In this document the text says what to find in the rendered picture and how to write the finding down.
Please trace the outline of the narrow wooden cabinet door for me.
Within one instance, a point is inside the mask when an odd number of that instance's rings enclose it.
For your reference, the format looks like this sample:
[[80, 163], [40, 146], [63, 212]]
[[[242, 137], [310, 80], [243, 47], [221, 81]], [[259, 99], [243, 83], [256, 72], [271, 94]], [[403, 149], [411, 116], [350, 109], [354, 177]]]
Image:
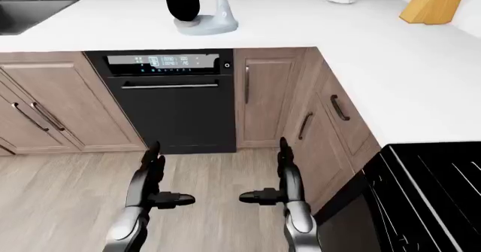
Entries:
[[[250, 97], [244, 102], [245, 67]], [[276, 147], [283, 135], [300, 68], [295, 57], [245, 57], [236, 65], [238, 147]]]

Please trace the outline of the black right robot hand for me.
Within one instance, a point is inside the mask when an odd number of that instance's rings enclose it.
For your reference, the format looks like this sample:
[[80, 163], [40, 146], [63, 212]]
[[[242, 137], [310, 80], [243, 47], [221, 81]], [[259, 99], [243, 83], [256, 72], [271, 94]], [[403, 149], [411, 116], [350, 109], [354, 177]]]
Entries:
[[287, 140], [280, 139], [280, 151], [277, 154], [277, 175], [280, 179], [279, 189], [264, 188], [239, 195], [239, 201], [247, 204], [274, 206], [277, 203], [304, 202], [304, 184], [299, 168], [294, 164], [294, 153]]

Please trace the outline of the grey stand mixer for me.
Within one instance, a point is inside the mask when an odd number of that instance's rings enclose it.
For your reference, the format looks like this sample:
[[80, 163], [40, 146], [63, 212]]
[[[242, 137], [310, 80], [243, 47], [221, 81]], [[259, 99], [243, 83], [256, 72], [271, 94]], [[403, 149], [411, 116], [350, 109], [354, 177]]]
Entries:
[[199, 14], [192, 22], [174, 19], [174, 25], [183, 35], [219, 35], [237, 30], [238, 21], [231, 12], [228, 0], [216, 0], [214, 15]]

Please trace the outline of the black mixer bowl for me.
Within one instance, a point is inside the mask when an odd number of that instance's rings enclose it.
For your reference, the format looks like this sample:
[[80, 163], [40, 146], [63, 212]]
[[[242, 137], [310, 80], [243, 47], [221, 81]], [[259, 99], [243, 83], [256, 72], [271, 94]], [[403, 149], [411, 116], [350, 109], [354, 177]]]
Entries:
[[168, 10], [179, 21], [193, 21], [200, 11], [199, 0], [166, 0]]

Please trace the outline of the wooden knife block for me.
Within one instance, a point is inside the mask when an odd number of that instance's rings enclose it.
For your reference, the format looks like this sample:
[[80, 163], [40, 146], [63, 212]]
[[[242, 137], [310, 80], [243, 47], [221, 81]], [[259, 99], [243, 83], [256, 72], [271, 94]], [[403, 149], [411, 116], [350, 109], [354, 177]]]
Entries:
[[442, 25], [450, 23], [461, 0], [410, 0], [399, 15], [407, 23]]

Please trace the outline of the dark kitchen sink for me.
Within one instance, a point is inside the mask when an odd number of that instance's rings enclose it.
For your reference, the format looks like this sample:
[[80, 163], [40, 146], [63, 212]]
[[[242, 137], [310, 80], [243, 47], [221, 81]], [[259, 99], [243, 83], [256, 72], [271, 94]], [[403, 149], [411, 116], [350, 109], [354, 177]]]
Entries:
[[0, 35], [20, 35], [80, 0], [0, 0]]

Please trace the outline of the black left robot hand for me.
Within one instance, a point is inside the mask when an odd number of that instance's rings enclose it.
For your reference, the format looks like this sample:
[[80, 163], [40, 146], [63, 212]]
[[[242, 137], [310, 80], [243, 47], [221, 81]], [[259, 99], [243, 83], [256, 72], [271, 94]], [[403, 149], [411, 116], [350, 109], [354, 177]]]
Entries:
[[194, 196], [160, 191], [166, 163], [160, 148], [160, 143], [155, 141], [142, 157], [127, 190], [126, 207], [170, 209], [195, 203]]

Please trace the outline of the black dishwasher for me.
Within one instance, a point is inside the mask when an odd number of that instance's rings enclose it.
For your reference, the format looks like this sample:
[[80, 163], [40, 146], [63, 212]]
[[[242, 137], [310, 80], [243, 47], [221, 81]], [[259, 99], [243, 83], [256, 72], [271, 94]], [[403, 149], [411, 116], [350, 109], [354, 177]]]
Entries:
[[[146, 145], [164, 154], [234, 153], [234, 51], [93, 50], [86, 58]], [[124, 90], [126, 82], [219, 87]]]

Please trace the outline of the black stove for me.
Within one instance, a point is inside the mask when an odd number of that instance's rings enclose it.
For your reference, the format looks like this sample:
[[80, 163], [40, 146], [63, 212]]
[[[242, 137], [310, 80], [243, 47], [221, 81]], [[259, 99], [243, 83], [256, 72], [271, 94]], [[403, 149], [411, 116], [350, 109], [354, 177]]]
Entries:
[[386, 145], [315, 220], [322, 252], [481, 252], [481, 141]]

